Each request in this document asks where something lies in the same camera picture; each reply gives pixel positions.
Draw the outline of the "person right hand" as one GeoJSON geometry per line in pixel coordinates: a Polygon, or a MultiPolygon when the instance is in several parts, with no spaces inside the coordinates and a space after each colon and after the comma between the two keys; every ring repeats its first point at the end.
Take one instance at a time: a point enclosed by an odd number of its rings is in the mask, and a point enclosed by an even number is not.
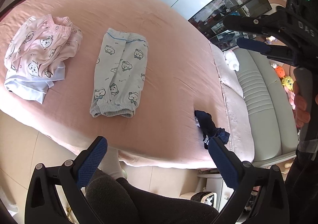
{"type": "Polygon", "coordinates": [[[302,128],[310,122],[310,113],[307,111],[307,101],[300,95],[300,89],[296,81],[293,84],[293,92],[295,94],[295,123],[298,128],[302,128]]]}

